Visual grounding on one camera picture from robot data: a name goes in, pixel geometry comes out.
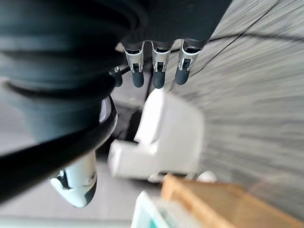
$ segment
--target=floor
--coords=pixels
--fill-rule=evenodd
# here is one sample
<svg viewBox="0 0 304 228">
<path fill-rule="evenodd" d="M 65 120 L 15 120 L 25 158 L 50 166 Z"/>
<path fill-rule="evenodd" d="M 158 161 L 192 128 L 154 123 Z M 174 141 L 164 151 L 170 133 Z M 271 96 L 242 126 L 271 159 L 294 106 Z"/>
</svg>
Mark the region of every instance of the floor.
<svg viewBox="0 0 304 228">
<path fill-rule="evenodd" d="M 234 0 L 213 36 L 243 31 L 275 2 Z M 250 32 L 304 37 L 304 3 L 281 1 Z M 196 74 L 232 40 L 207 44 L 187 84 L 172 90 L 205 115 L 201 169 L 304 219 L 304 43 L 240 38 Z"/>
</svg>

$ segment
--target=white robot part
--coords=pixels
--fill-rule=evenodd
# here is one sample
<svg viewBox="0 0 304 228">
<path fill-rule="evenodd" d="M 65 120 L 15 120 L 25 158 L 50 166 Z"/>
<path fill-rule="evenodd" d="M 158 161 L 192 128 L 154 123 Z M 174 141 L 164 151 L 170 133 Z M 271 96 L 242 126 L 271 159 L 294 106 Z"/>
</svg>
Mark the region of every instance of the white robot part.
<svg viewBox="0 0 304 228">
<path fill-rule="evenodd" d="M 115 140 L 108 165 L 115 177 L 161 182 L 166 173 L 193 178 L 203 151 L 204 116 L 162 89 L 148 97 L 135 141 Z"/>
<path fill-rule="evenodd" d="M 51 178 L 52 186 L 69 203 L 77 208 L 91 202 L 96 191 L 95 151 L 79 158 Z"/>
</svg>

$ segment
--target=metal bracket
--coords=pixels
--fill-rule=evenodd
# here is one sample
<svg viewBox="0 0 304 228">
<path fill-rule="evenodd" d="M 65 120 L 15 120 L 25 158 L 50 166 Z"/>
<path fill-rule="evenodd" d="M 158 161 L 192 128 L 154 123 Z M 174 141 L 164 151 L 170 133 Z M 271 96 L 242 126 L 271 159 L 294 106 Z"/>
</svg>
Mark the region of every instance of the metal bracket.
<svg viewBox="0 0 304 228">
<path fill-rule="evenodd" d="M 138 64 L 138 71 L 140 73 L 143 71 L 143 46 L 144 42 L 142 43 L 142 48 L 139 50 L 138 53 L 135 54 L 128 52 L 128 50 L 124 48 L 124 52 L 132 73 L 135 73 L 134 64 Z"/>
<path fill-rule="evenodd" d="M 166 52 L 159 52 L 159 51 L 156 50 L 156 47 L 153 44 L 153 42 L 151 42 L 151 44 L 152 44 L 152 49 L 153 49 L 153 51 L 152 51 L 152 61 L 153 61 L 154 71 L 158 72 L 157 64 L 158 63 L 163 63 L 162 72 L 164 73 L 166 71 L 166 68 L 167 68 L 167 65 L 168 65 L 168 62 L 169 62 L 171 47 Z"/>
<path fill-rule="evenodd" d="M 185 59 L 189 59 L 190 60 L 190 64 L 187 67 L 187 71 L 190 71 L 192 68 L 193 63 L 195 62 L 195 60 L 197 59 L 199 53 L 201 50 L 199 50 L 198 52 L 195 53 L 188 53 L 185 51 L 184 49 L 184 40 L 182 41 L 181 47 L 180 47 L 180 54 L 179 54 L 179 61 L 178 61 L 178 68 L 179 70 L 182 70 L 182 67 L 184 65 L 184 61 Z"/>
</svg>

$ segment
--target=black rubber fingertip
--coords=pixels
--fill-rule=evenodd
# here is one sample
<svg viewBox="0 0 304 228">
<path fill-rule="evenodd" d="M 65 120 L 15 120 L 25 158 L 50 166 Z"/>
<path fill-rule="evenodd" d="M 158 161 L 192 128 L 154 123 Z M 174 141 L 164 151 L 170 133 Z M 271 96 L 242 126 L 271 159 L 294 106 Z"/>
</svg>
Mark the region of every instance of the black rubber fingertip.
<svg viewBox="0 0 304 228">
<path fill-rule="evenodd" d="M 118 71 L 115 75 L 115 87 L 120 87 L 123 84 L 122 72 Z"/>
<path fill-rule="evenodd" d="M 117 73 L 114 70 L 111 70 L 109 74 L 115 78 L 115 87 L 120 87 L 123 84 L 122 72 L 118 71 Z"/>
<path fill-rule="evenodd" d="M 140 88 L 143 86 L 143 72 L 135 71 L 132 73 L 133 84 L 135 87 Z"/>
<path fill-rule="evenodd" d="M 178 85 L 183 85 L 188 81 L 189 78 L 189 71 L 187 71 L 187 68 L 183 68 L 182 70 L 179 70 L 177 68 L 175 73 L 175 82 Z"/>
<path fill-rule="evenodd" d="M 162 71 L 154 72 L 153 74 L 154 80 L 153 85 L 157 89 L 161 89 L 165 84 L 165 73 Z"/>
</svg>

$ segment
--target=white plastic object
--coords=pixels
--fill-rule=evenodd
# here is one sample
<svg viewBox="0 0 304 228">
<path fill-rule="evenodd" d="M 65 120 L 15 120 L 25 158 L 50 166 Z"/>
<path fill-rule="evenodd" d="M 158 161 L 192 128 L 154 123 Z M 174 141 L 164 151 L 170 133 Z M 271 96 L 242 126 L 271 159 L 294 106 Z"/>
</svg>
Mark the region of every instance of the white plastic object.
<svg viewBox="0 0 304 228">
<path fill-rule="evenodd" d="M 163 180 L 162 173 L 198 172 L 204 117 L 181 98 L 155 89 L 148 97 L 134 142 L 115 140 L 108 157 L 115 177 Z"/>
<path fill-rule="evenodd" d="M 203 172 L 198 178 L 199 182 L 214 183 L 217 181 L 216 175 L 211 171 Z"/>
<path fill-rule="evenodd" d="M 94 188 L 97 182 L 95 163 L 95 151 L 92 151 L 62 170 L 66 175 L 68 189 L 57 178 L 51 178 L 50 182 L 69 203 L 77 208 L 82 208 L 92 200 L 86 197 L 86 194 L 91 190 L 95 193 Z"/>
</svg>

